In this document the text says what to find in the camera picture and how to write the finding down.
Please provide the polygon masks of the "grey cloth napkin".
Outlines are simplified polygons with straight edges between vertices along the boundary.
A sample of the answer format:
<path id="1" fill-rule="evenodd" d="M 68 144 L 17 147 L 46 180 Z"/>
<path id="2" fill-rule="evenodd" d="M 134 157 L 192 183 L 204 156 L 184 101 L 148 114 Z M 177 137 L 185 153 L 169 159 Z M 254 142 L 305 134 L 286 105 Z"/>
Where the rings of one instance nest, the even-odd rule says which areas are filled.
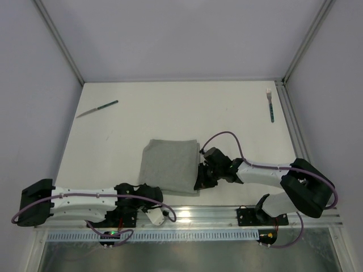
<path id="1" fill-rule="evenodd" d="M 152 139 L 142 152 L 138 181 L 165 194 L 197 196 L 194 189 L 200 163 L 197 140 Z"/>

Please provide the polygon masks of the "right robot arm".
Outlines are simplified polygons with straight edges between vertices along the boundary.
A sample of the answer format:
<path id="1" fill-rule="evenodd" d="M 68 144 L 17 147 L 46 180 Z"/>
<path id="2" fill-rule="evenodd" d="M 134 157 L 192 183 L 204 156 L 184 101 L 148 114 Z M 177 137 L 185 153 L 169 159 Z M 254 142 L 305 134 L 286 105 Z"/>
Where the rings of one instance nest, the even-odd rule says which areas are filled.
<path id="1" fill-rule="evenodd" d="M 334 185 L 304 159 L 291 164 L 262 164 L 242 158 L 231 160 L 212 147 L 202 152 L 194 189 L 217 186 L 219 180 L 236 184 L 262 184 L 282 189 L 279 194 L 265 194 L 254 207 L 255 219 L 271 224 L 283 214 L 301 212 L 320 218 L 333 195 Z"/>

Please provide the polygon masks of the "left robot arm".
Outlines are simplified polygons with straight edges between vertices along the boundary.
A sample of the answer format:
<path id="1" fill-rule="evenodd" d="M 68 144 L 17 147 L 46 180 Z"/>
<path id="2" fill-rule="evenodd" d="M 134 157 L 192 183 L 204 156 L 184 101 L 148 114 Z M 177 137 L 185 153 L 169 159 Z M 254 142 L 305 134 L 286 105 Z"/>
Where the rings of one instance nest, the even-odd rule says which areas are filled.
<path id="1" fill-rule="evenodd" d="M 20 227 L 35 227 L 46 222 L 88 221 L 95 228 L 136 226 L 142 211 L 151 223 L 164 222 L 161 210 L 163 194 L 159 187 L 146 184 L 121 183 L 99 190 L 76 190 L 54 186 L 43 179 L 23 189 L 20 215 L 15 223 Z"/>

